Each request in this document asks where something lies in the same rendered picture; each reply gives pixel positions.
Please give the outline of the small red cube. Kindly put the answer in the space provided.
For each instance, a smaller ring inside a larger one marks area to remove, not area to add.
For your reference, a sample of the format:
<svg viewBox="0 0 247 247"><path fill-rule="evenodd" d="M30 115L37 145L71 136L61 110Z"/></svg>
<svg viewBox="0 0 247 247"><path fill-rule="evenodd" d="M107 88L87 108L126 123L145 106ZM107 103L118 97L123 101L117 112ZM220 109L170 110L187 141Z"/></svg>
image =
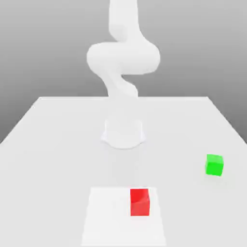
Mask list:
<svg viewBox="0 0 247 247"><path fill-rule="evenodd" d="M130 215L149 216L150 197L146 188L130 189Z"/></svg>

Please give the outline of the small green cube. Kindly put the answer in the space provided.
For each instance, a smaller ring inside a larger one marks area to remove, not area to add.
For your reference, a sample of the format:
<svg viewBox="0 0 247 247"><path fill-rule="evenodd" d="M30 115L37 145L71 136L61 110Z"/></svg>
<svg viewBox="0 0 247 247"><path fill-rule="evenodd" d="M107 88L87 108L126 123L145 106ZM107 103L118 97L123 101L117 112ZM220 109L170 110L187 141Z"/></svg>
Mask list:
<svg viewBox="0 0 247 247"><path fill-rule="evenodd" d="M224 160L221 155L208 154L206 156L205 170L207 175L221 176L224 167Z"/></svg>

